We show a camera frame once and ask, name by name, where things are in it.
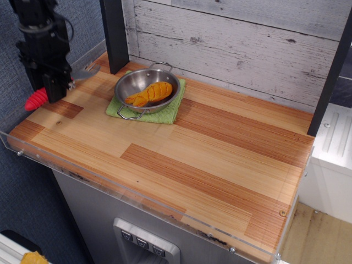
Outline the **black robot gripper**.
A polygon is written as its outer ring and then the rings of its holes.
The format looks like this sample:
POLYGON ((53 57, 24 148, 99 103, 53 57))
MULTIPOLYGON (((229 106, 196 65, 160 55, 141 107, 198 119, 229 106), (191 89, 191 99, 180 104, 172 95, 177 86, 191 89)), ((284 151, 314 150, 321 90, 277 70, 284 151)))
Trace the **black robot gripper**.
POLYGON ((63 16, 20 16, 19 30, 24 40, 16 43, 20 61, 34 91, 45 87, 49 103, 67 95, 72 87, 71 66, 66 60, 74 30, 63 16))

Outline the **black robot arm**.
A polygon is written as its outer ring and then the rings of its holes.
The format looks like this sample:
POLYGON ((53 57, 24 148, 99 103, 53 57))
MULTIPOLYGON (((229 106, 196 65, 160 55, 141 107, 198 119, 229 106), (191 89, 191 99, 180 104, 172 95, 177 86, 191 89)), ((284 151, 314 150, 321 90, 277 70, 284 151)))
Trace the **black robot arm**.
POLYGON ((24 35, 16 47, 32 88, 34 91, 44 88, 48 101, 55 103, 74 86, 72 68, 66 58, 73 38, 67 31, 70 22, 54 11, 56 1, 10 1, 10 4, 24 35))

